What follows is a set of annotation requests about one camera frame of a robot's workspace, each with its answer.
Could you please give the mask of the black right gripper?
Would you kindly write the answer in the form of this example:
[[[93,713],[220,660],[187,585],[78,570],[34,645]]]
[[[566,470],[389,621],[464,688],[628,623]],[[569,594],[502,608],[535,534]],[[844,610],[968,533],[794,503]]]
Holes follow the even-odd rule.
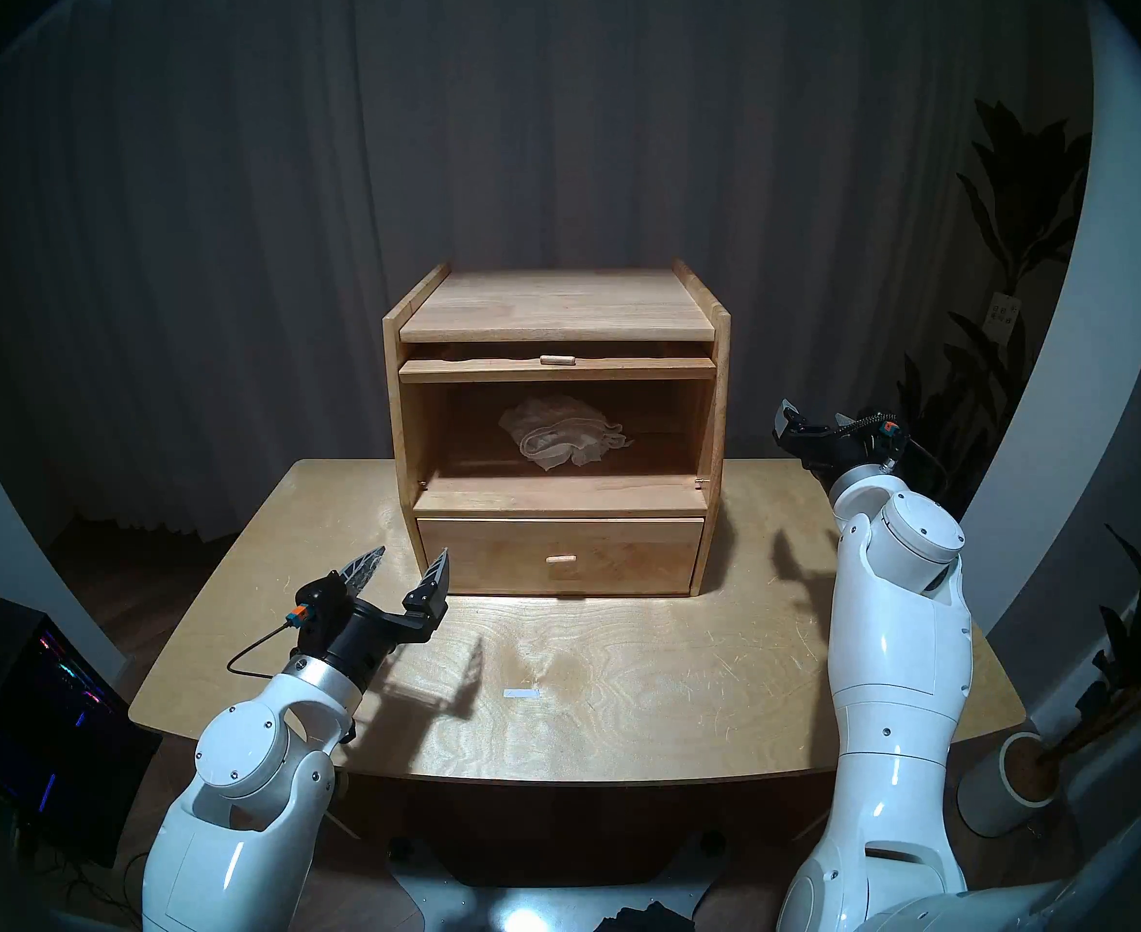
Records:
[[[809,421],[783,399],[774,415],[774,441],[791,449],[799,440],[799,460],[819,483],[835,483],[860,465],[885,467],[896,462],[895,430],[863,430],[863,418],[835,415],[834,426],[819,433],[806,433]]]

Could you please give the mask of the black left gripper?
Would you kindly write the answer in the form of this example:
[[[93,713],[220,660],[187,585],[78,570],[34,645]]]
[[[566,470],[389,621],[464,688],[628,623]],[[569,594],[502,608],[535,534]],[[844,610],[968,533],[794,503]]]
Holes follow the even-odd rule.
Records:
[[[380,610],[358,599],[386,554],[379,546],[333,573],[333,594],[343,600],[329,615],[316,659],[369,690],[385,658],[399,645],[426,645],[448,611],[450,550],[444,548],[403,599],[403,614]]]

